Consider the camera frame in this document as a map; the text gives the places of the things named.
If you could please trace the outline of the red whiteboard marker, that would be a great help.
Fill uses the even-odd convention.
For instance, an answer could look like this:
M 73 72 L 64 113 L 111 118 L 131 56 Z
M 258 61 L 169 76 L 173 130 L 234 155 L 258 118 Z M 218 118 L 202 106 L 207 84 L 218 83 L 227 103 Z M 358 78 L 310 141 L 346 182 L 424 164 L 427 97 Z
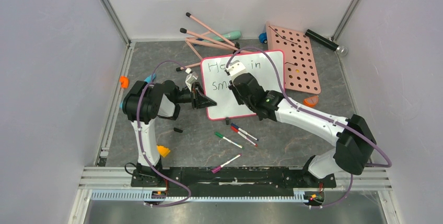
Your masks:
M 248 141 L 252 146 L 257 147 L 258 145 L 250 140 L 244 133 L 242 133 L 240 130 L 236 129 L 235 127 L 231 126 L 230 127 L 234 132 L 236 132 L 238 135 L 240 135 L 242 138 L 244 138 L 246 141 Z

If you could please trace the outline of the yellow orange wedge block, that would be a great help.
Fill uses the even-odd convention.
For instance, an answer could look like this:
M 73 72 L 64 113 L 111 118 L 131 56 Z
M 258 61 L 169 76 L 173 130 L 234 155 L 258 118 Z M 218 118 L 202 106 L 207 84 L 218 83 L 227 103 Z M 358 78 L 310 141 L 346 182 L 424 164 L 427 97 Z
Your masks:
M 157 150 L 162 158 L 167 157 L 171 150 L 165 146 L 157 145 Z

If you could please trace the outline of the black marker cap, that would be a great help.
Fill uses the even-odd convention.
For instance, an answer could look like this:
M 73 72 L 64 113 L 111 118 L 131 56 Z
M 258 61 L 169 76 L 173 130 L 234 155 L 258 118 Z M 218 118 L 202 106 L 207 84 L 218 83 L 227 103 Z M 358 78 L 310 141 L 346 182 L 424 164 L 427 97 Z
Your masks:
M 177 133 L 183 133 L 183 130 L 180 129 L 180 128 L 176 128 L 176 127 L 174 127 L 173 130 L 174 130 L 175 132 L 177 132 Z

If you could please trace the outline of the orange plastic piece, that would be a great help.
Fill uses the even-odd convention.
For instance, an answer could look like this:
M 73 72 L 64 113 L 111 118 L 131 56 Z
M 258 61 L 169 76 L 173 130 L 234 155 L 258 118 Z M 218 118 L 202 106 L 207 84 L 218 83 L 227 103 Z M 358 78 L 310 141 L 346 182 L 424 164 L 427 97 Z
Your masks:
M 130 81 L 126 76 L 121 76 L 119 79 L 119 82 L 120 82 L 121 88 L 127 89 L 129 87 Z

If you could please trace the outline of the blue toy car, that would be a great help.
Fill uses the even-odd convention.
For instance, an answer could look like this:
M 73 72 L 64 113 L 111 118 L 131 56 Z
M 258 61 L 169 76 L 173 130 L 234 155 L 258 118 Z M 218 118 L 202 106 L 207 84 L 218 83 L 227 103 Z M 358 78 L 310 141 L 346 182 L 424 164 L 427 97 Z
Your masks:
M 260 43 L 262 43 L 262 44 L 267 44 L 268 40 L 267 40 L 267 33 L 266 33 L 266 32 L 261 33 L 261 34 L 259 35 L 259 41 L 260 41 Z

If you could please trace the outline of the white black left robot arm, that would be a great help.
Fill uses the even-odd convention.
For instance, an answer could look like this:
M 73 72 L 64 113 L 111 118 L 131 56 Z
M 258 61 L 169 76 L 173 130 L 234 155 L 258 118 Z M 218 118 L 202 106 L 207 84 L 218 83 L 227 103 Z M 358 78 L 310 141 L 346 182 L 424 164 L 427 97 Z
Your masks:
M 217 102 L 204 94 L 197 81 L 190 88 L 179 88 L 171 80 L 154 84 L 137 81 L 123 99 L 123 113 L 131 122 L 136 135 L 137 166 L 148 168 L 144 179 L 151 186 L 158 186 L 164 180 L 163 170 L 156 167 L 161 161 L 155 135 L 156 119 L 176 120 L 180 105 L 184 103 L 189 103 L 194 109 L 217 105 Z

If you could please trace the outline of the pink framed whiteboard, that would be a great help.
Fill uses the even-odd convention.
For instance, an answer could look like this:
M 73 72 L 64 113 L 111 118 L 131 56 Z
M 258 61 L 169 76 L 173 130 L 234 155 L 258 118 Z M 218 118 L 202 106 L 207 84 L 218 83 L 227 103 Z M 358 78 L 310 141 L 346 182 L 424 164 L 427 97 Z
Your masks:
M 233 61 L 240 61 L 245 65 L 247 72 L 251 73 L 265 90 L 280 91 L 276 76 L 284 83 L 284 53 L 280 50 L 266 52 L 273 61 L 277 72 L 271 62 L 260 52 L 239 54 Z M 255 114 L 245 105 L 239 105 L 233 92 L 228 88 L 230 77 L 225 72 L 225 65 L 230 56 L 208 57 L 201 61 L 201 76 L 205 95 L 214 100 L 217 105 L 206 108 L 207 117 L 212 120 L 254 116 Z

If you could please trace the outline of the green whiteboard marker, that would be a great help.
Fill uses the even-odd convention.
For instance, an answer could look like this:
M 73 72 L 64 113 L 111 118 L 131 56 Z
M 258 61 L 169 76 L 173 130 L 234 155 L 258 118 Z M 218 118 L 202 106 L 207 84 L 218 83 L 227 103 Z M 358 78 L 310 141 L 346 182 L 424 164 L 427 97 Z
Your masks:
M 238 143 L 235 143 L 234 141 L 232 141 L 232 140 L 230 140 L 229 138 L 225 137 L 225 136 L 222 135 L 221 133 L 219 133 L 219 132 L 215 132 L 214 134 L 215 134 L 217 137 L 219 137 L 220 139 L 223 139 L 223 140 L 225 140 L 225 141 L 227 141 L 227 142 L 229 142 L 229 143 L 235 145 L 236 147 L 238 147 L 238 148 L 240 148 L 240 149 L 243 149 L 243 146 L 242 146 L 242 145 L 240 145 L 240 144 L 238 144 Z

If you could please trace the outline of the pink easel legs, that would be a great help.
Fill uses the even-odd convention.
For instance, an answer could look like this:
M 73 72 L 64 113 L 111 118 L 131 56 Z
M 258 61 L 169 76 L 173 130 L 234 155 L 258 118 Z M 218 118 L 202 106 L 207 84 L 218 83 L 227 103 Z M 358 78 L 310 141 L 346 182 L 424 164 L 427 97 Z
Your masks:
M 194 64 L 189 64 L 186 67 L 179 67 L 177 69 L 178 72 L 185 70 L 186 68 L 197 67 L 200 65 L 200 62 L 204 59 L 204 57 L 197 51 L 195 48 L 196 45 L 205 46 L 214 49 L 220 49 L 225 51 L 232 51 L 235 53 L 240 49 L 239 43 L 234 43 L 231 40 L 231 37 L 226 37 L 223 34 L 218 33 L 213 28 L 209 27 L 207 24 L 196 18 L 190 12 L 186 12 L 185 16 L 195 21 L 197 24 L 205 28 L 207 31 L 204 33 L 196 33 L 189 29 L 180 28 L 180 32 L 186 34 L 184 41 L 190 47 L 192 52 L 199 58 L 199 62 Z

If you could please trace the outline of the black flashlight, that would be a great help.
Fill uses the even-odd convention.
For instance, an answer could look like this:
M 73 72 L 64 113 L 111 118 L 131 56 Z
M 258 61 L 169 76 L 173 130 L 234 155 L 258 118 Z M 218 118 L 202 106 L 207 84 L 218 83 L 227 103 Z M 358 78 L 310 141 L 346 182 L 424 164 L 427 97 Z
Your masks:
M 328 48 L 329 50 L 334 51 L 339 56 L 345 56 L 348 53 L 348 49 L 345 46 L 338 45 L 337 43 L 319 35 L 318 33 L 310 29 L 306 30 L 305 35 L 310 39 L 312 39 L 313 41 L 316 41 L 322 46 Z

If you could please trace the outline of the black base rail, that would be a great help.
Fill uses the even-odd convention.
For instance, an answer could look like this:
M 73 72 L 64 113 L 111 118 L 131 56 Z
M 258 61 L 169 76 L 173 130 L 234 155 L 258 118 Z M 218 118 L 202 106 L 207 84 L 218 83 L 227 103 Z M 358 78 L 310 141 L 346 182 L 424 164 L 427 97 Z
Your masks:
M 213 174 L 209 167 L 169 167 L 163 177 L 147 169 L 132 173 L 131 187 L 150 187 L 169 197 L 271 197 L 291 196 L 295 188 L 335 188 L 333 174 L 316 179 L 300 168 L 225 167 Z

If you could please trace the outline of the orange round object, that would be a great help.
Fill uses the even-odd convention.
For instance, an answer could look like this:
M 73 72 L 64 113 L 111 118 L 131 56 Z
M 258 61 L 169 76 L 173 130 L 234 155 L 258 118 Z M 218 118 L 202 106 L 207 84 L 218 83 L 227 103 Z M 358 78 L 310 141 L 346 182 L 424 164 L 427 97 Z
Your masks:
M 314 95 L 303 100 L 303 104 L 307 107 L 314 108 L 319 103 L 318 95 Z

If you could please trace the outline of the blue toy marker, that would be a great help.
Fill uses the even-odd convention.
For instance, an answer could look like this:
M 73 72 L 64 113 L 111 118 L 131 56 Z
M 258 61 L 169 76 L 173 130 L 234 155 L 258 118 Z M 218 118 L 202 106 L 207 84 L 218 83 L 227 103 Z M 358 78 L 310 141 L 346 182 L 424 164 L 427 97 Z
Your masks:
M 156 78 L 156 74 L 150 75 L 150 76 L 148 76 L 148 77 L 146 77 L 146 78 L 144 79 L 144 82 L 149 83 L 149 82 L 151 82 L 151 81 L 154 81 L 155 78 Z M 122 107 L 123 107 L 123 101 L 121 101 L 121 103 L 120 103 L 120 105 L 119 105 L 119 108 L 120 108 L 120 109 L 122 109 Z

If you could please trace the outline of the teal green toy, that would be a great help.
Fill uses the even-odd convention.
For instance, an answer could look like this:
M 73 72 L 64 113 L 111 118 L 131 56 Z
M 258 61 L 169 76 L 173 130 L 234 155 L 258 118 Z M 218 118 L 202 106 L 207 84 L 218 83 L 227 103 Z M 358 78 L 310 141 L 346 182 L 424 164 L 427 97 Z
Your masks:
M 204 36 L 207 36 L 208 34 L 213 34 L 214 37 L 212 37 L 212 39 L 215 40 L 215 41 L 218 41 L 218 42 L 225 42 L 225 40 L 224 40 L 222 37 L 217 36 L 215 33 L 212 33 L 212 32 L 210 32 L 210 31 L 207 31 L 207 32 L 203 33 Z M 242 34 L 241 34 L 240 31 L 232 31 L 232 32 L 229 32 L 229 33 L 223 34 L 222 36 L 223 36 L 225 39 L 229 40 L 229 41 L 234 41 L 234 40 L 238 40 L 238 39 L 240 39 L 240 38 L 242 37 Z

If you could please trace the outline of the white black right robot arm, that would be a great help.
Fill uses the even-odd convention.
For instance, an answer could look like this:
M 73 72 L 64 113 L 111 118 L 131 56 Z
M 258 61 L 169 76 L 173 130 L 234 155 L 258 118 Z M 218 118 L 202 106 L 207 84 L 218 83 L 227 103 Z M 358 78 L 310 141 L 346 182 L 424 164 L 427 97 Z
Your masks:
M 369 133 L 364 119 L 354 114 L 350 119 L 309 109 L 275 90 L 264 90 L 250 73 L 229 73 L 229 89 L 237 102 L 244 104 L 260 120 L 269 119 L 306 130 L 333 146 L 305 163 L 302 181 L 316 186 L 329 174 L 362 174 L 374 150 L 374 141 L 363 138 Z

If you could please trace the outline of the pink perforated board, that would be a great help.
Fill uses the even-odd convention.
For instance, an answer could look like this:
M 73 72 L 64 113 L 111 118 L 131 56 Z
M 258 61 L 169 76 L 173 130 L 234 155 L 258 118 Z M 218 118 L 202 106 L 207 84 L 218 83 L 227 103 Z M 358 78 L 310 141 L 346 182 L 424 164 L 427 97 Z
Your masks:
M 310 39 L 300 31 L 265 24 L 269 50 L 284 53 L 284 88 L 314 95 L 321 87 Z

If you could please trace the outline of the blue whiteboard marker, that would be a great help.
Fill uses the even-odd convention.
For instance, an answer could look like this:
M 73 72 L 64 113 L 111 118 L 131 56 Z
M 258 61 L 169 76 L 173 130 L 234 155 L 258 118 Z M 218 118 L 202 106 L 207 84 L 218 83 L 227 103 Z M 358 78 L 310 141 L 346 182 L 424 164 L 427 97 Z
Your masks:
M 245 134 L 246 136 L 252 138 L 253 140 L 255 140 L 255 141 L 259 141 L 258 138 L 255 138 L 254 136 L 252 136 L 251 134 L 249 134 L 246 130 L 240 128 L 240 127 L 237 126 L 236 124 L 231 123 L 231 126 L 234 127 L 235 129 L 237 129 L 239 132 L 241 132 L 241 133 Z

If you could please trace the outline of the purple whiteboard marker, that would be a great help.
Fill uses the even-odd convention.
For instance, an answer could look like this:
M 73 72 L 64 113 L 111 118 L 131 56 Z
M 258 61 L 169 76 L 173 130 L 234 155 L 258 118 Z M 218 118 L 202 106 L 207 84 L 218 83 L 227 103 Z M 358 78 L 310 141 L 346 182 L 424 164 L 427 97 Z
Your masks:
M 226 165 L 232 163 L 233 161 L 235 161 L 236 159 L 240 158 L 241 156 L 242 156 L 242 154 L 238 154 L 238 155 L 236 155 L 235 157 L 233 157 L 233 158 L 231 158 L 230 160 L 224 162 L 223 164 L 217 166 L 216 168 L 213 168 L 213 169 L 211 170 L 211 172 L 212 172 L 213 174 L 219 172 L 223 167 L 225 167 Z

